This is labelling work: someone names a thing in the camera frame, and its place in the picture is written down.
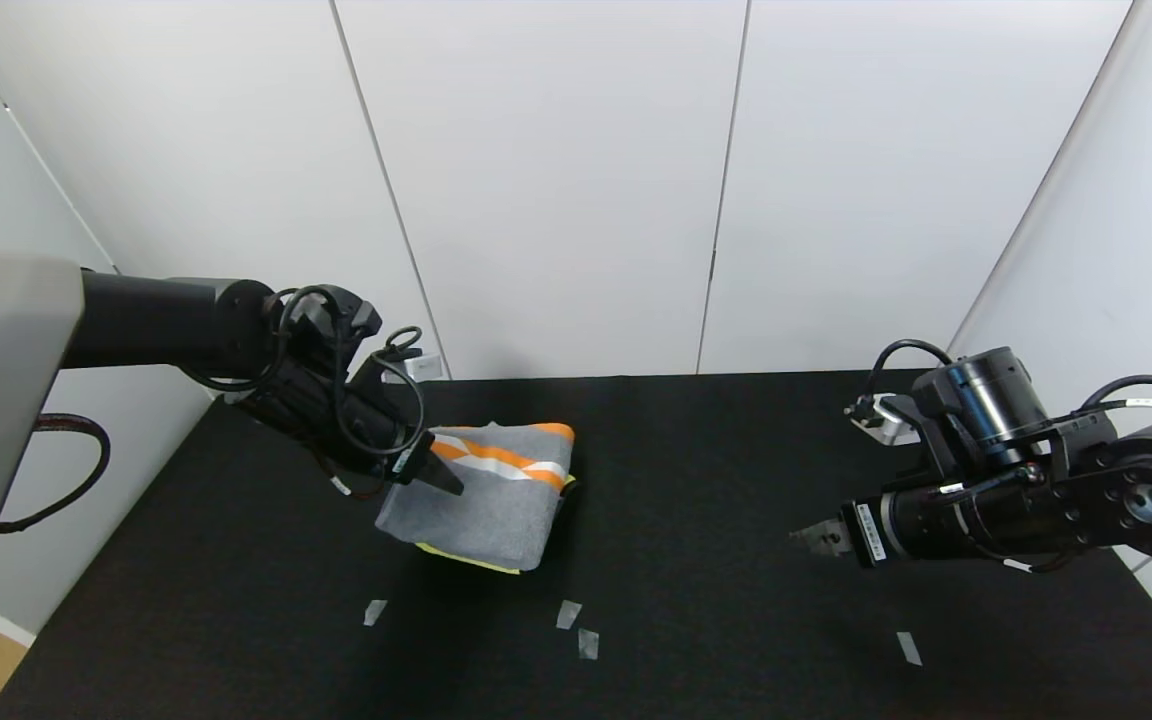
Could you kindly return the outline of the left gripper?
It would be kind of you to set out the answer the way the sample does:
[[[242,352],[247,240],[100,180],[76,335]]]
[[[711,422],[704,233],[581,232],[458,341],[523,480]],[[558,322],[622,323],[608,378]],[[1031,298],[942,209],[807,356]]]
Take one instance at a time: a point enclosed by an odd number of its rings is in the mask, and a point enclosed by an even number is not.
[[[347,393],[342,404],[342,448],[353,465],[378,479],[408,484],[416,478],[425,486],[461,497],[465,484],[430,450],[429,404],[420,393],[407,400],[388,395]]]

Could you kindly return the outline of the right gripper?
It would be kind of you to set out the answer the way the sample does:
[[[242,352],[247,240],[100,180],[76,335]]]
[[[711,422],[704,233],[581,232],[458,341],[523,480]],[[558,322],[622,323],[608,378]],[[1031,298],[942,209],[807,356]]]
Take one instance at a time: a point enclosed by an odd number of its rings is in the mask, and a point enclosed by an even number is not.
[[[970,558],[970,543],[937,488],[901,488],[847,501],[840,516],[791,530],[791,546],[826,558],[855,553],[863,568]]]

